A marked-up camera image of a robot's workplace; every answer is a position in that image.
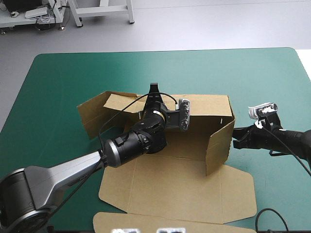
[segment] cart wheel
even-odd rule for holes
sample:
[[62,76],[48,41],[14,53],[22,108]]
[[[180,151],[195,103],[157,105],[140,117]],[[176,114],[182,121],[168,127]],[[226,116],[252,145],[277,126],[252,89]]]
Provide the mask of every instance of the cart wheel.
[[81,27],[83,27],[83,20],[82,20],[81,17],[79,17],[79,20],[80,20],[80,22],[81,22],[81,26],[77,26],[77,27],[78,27],[78,28],[81,28]]

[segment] table surface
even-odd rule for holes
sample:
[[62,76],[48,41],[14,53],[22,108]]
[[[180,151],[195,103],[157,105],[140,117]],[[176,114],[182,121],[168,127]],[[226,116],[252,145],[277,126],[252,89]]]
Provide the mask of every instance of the table surface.
[[[311,128],[311,83],[290,48],[42,54],[35,58],[0,133],[0,177],[29,165],[53,166],[99,148],[89,140],[76,106],[106,91],[144,94],[151,82],[171,94],[230,96],[236,126],[248,126],[248,106],[273,101],[285,129]],[[121,132],[111,129],[108,138]],[[275,208],[291,230],[311,229],[311,180],[292,156],[231,148],[226,164],[251,173],[258,210]],[[56,229],[90,230],[100,211],[118,212],[98,198],[102,171],[94,174],[52,219]],[[230,223],[254,228],[255,217]],[[262,229],[282,230],[270,213]]]

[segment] white device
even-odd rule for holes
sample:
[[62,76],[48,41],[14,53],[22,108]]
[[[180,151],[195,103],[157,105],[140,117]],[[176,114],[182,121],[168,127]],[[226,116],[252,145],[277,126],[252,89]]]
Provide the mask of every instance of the white device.
[[33,18],[38,16],[44,16],[48,13],[48,8],[46,6],[40,7],[34,10],[26,11],[25,18]]

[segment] open cardboard box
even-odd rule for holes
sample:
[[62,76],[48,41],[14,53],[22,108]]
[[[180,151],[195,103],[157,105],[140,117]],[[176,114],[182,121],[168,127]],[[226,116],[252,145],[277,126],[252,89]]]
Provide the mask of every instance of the open cardboard box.
[[[167,131],[168,145],[162,151],[105,169],[100,199],[128,214],[98,213],[94,217],[96,232],[108,233],[125,226],[156,232],[156,228],[169,227],[167,224],[185,225],[193,231],[232,232],[234,227],[222,224],[256,214],[252,176],[223,165],[235,121],[228,96],[173,96],[190,100],[189,130]],[[97,135],[103,122],[137,97],[133,93],[104,92],[79,105],[90,138]],[[162,98],[173,110],[174,102]],[[107,129],[137,122],[145,100],[133,104]]]

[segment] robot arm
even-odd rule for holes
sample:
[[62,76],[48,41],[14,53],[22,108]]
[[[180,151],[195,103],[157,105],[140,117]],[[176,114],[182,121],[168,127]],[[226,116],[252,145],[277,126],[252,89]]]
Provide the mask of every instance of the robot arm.
[[279,138],[300,159],[311,165],[311,130],[306,132],[289,131],[281,127],[275,103],[264,103],[249,109],[249,116],[255,119],[254,125],[235,128],[233,147],[237,149],[267,149],[271,156],[292,154],[268,131]]
[[126,133],[108,139],[104,151],[45,168],[29,166],[0,181],[0,233],[33,233],[62,203],[64,192],[102,167],[118,167],[144,153],[156,153],[166,145],[166,128],[186,131],[190,122],[190,102],[180,99],[176,110],[168,110],[157,83],[142,111],[142,120]]

